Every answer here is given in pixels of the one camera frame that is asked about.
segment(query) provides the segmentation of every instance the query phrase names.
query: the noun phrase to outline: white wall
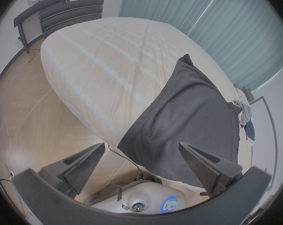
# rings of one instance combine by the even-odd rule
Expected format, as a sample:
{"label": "white wall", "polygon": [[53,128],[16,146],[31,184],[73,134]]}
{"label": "white wall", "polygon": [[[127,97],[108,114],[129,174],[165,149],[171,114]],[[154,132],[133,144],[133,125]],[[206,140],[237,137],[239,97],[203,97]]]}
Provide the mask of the white wall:
{"label": "white wall", "polygon": [[[104,0],[102,17],[118,17],[122,0]],[[14,0],[0,20],[0,74],[8,62],[20,51],[15,40],[20,36],[18,28],[14,28],[13,19],[29,7],[27,0]],[[27,42],[42,34],[38,13],[23,23]]]}
{"label": "white wall", "polygon": [[263,196],[263,200],[266,200],[269,196],[274,195],[278,191],[283,182],[283,67],[274,77],[252,91],[252,94],[255,99],[264,96],[270,109],[277,134],[277,169],[272,189]]}

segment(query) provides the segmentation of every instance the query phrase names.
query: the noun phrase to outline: mattress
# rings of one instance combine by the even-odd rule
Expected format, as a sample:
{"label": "mattress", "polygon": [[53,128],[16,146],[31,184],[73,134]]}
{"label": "mattress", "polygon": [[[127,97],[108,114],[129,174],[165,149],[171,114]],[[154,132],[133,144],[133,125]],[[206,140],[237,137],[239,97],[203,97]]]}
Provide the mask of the mattress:
{"label": "mattress", "polygon": [[[41,46],[42,65],[53,90],[87,128],[115,148],[185,54],[227,102],[240,99],[217,63],[170,24],[98,19],[62,28]],[[243,129],[240,137],[241,149],[247,146]],[[245,160],[249,158],[238,154],[239,164],[243,166]]]}

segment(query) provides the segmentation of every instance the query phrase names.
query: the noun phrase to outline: blue logo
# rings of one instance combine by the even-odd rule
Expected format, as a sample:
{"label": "blue logo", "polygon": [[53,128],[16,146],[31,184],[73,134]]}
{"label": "blue logo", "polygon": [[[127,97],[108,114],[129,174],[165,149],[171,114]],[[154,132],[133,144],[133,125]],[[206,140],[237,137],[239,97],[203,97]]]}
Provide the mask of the blue logo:
{"label": "blue logo", "polygon": [[172,212],[177,207],[177,198],[174,196],[168,197],[161,205],[160,212],[161,213],[168,213]]}

